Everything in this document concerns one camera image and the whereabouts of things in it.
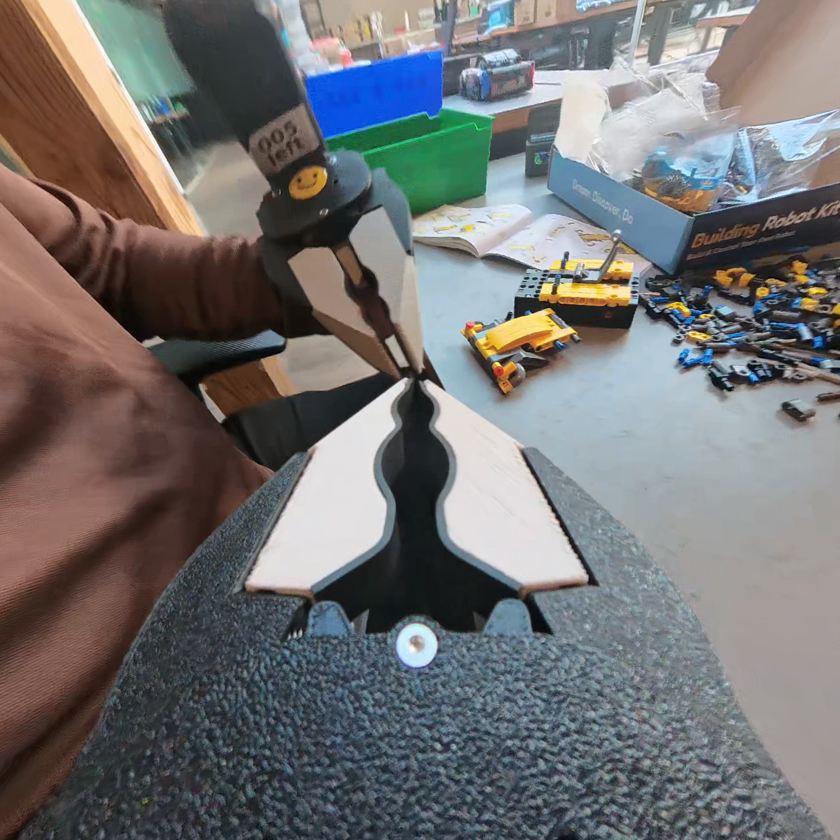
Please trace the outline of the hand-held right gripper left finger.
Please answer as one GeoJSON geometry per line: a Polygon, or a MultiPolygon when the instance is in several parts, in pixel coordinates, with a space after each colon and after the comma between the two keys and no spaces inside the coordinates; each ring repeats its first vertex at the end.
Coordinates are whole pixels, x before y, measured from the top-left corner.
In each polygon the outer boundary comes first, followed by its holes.
{"type": "Polygon", "coordinates": [[[247,592],[318,595],[380,552],[394,502],[382,466],[400,421],[404,378],[318,441],[245,578],[247,592]]]}

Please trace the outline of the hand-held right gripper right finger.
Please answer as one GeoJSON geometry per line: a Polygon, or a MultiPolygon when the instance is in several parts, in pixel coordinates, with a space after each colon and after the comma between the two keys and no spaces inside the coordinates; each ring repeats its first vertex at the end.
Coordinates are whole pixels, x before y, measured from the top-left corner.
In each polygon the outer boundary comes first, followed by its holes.
{"type": "Polygon", "coordinates": [[[437,385],[419,387],[432,405],[430,434],[446,456],[436,520],[447,549],[522,597],[588,585],[519,441],[437,385]]]}

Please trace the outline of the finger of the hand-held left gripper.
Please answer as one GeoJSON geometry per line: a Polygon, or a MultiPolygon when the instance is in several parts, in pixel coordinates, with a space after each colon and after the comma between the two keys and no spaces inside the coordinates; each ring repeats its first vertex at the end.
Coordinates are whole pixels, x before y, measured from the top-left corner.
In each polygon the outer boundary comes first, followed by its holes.
{"type": "Polygon", "coordinates": [[[366,321],[380,341],[394,340],[408,368],[422,375],[424,330],[415,259],[385,207],[360,217],[350,232],[350,247],[360,268],[355,294],[366,321]]]}
{"type": "Polygon", "coordinates": [[[401,379],[385,344],[393,326],[370,279],[354,282],[330,248],[305,248],[288,265],[315,319],[367,364],[401,379]]]}

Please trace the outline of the person's left forearm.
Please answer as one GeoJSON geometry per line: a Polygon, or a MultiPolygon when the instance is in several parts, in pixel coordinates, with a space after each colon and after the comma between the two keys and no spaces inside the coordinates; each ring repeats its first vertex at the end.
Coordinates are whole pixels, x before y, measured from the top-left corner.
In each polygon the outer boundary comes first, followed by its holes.
{"type": "Polygon", "coordinates": [[[199,237],[117,219],[45,182],[37,238],[136,339],[234,340],[271,330],[326,334],[312,311],[270,281],[258,241],[199,237]]]}

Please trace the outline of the grey desk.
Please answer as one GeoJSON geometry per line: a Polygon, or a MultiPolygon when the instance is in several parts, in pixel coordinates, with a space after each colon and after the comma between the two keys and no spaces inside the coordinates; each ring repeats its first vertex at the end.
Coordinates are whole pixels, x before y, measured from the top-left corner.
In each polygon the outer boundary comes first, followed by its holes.
{"type": "Polygon", "coordinates": [[[519,268],[416,247],[426,346],[444,387],[539,448],[647,548],[700,619],[754,730],[838,838],[838,404],[822,381],[716,390],[676,368],[672,329],[640,311],[515,393],[460,334],[511,309],[519,268]],[[803,400],[807,423],[780,405],[803,400]]]}

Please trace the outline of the person's black trousers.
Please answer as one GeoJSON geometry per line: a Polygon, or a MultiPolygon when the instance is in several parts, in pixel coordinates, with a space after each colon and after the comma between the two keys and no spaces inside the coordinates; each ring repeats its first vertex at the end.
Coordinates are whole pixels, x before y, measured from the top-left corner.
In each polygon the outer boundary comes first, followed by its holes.
{"type": "Polygon", "coordinates": [[[224,431],[250,460],[277,472],[375,398],[393,380],[375,374],[327,391],[309,391],[263,402],[225,418],[224,431]]]}

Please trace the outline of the green plastic bin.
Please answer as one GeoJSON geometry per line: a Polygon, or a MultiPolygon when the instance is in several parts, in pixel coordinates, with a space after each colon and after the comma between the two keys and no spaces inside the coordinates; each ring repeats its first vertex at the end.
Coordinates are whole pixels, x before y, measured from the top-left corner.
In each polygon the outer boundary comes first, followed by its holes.
{"type": "Polygon", "coordinates": [[[444,108],[339,134],[327,145],[384,169],[418,216],[486,193],[493,120],[444,108]]]}

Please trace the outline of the open instruction booklet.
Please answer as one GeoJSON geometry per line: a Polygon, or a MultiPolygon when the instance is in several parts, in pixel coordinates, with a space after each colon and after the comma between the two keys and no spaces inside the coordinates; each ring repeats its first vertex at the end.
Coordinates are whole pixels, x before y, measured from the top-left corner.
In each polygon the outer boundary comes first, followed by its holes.
{"type": "Polygon", "coordinates": [[[561,214],[535,217],[525,206],[443,205],[413,221],[416,243],[506,259],[530,269],[558,268],[564,255],[600,267],[613,245],[603,228],[561,214]]]}

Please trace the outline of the blue plastic bin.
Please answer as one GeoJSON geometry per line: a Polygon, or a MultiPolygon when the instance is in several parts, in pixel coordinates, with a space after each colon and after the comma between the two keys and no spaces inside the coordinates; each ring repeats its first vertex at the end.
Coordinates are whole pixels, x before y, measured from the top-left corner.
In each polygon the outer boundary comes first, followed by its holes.
{"type": "Polygon", "coordinates": [[[308,98],[326,139],[443,106],[444,56],[419,51],[306,79],[308,98]]]}

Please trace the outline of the yellow curved panel assembly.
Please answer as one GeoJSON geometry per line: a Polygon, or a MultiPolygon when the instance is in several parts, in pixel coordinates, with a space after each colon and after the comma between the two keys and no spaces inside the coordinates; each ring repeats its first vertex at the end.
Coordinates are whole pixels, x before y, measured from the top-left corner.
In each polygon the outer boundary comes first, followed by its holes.
{"type": "Polygon", "coordinates": [[[551,308],[527,311],[506,320],[467,321],[461,334],[481,369],[498,391],[507,395],[525,381],[528,373],[546,367],[579,333],[551,308]]]}

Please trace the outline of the wooden leg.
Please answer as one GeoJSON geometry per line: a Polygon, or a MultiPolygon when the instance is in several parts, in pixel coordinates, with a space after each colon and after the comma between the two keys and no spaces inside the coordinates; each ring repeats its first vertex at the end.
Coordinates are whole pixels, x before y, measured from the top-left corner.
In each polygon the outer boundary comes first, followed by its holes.
{"type": "Polygon", "coordinates": [[[23,378],[12,360],[60,384],[93,360],[128,370],[148,339],[42,246],[37,234],[51,225],[36,219],[34,183],[117,219],[192,236],[198,228],[72,2],[2,2],[2,138],[35,175],[2,167],[2,383],[23,378]]]}

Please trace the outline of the black block with yellow beams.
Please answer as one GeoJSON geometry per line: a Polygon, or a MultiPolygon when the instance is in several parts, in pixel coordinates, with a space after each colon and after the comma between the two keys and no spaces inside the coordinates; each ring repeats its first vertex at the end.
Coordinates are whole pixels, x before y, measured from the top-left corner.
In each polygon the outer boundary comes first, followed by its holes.
{"type": "Polygon", "coordinates": [[[544,268],[526,271],[512,315],[550,309],[574,327],[629,329],[640,302],[640,279],[632,260],[620,259],[622,231],[602,241],[607,250],[567,249],[544,268]]]}

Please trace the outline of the wood edged table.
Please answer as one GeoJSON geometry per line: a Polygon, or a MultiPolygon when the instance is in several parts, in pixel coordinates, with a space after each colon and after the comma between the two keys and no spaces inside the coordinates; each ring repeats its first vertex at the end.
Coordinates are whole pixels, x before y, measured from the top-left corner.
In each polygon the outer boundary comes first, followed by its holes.
{"type": "Polygon", "coordinates": [[[443,108],[492,117],[490,160],[508,158],[524,152],[528,138],[530,112],[558,108],[567,82],[593,81],[607,90],[611,104],[624,96],[621,90],[634,82],[629,69],[536,70],[534,84],[528,91],[497,101],[471,101],[459,95],[445,97],[443,108]]]}

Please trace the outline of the toy race car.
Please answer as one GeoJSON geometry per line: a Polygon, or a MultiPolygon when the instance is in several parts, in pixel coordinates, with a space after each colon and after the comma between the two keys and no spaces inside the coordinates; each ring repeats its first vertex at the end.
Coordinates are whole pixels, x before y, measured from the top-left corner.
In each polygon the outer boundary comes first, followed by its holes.
{"type": "Polygon", "coordinates": [[[532,89],[535,72],[534,60],[524,58],[516,49],[486,52],[462,69],[458,94],[474,102],[510,98],[532,89]]]}

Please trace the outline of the cluttered background shelves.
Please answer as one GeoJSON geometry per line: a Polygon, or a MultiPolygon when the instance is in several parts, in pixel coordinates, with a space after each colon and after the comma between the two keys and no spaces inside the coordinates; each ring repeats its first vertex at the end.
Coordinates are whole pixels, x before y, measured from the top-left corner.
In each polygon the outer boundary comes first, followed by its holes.
{"type": "Polygon", "coordinates": [[[656,65],[726,43],[756,2],[299,3],[312,41],[337,39],[367,60],[419,49],[473,56],[513,48],[543,69],[610,67],[616,56],[656,65]]]}

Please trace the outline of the clear plastic bags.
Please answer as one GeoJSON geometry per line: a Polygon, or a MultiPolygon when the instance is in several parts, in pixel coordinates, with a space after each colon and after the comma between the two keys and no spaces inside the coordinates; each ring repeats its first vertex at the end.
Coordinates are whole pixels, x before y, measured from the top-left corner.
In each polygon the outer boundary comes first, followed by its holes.
{"type": "Polygon", "coordinates": [[[838,110],[747,123],[696,62],[631,70],[629,96],[605,80],[565,83],[552,152],[685,215],[744,207],[817,185],[838,165],[838,110]]]}

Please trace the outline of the pile of small building pieces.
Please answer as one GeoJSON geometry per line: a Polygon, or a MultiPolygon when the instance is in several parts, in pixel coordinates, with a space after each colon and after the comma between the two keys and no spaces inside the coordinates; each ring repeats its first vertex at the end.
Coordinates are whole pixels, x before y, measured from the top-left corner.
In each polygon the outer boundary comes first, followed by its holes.
{"type": "Polygon", "coordinates": [[[824,382],[818,402],[838,401],[839,260],[803,255],[711,276],[648,278],[639,294],[646,315],[672,329],[675,366],[704,372],[713,388],[824,382]]]}

